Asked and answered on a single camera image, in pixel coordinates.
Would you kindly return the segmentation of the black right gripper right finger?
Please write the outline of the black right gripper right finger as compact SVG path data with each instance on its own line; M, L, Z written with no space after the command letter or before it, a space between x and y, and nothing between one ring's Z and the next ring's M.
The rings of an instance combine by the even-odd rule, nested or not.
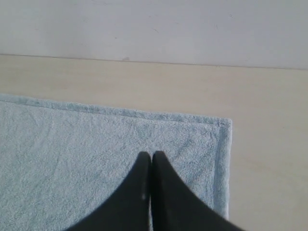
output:
M151 213L155 231L241 230L203 203L162 151L152 158Z

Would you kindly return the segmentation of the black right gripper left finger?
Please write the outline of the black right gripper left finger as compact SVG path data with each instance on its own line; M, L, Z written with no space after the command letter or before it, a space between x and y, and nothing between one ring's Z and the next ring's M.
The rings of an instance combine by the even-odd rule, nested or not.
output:
M140 152L118 188L69 231L148 231L151 157Z

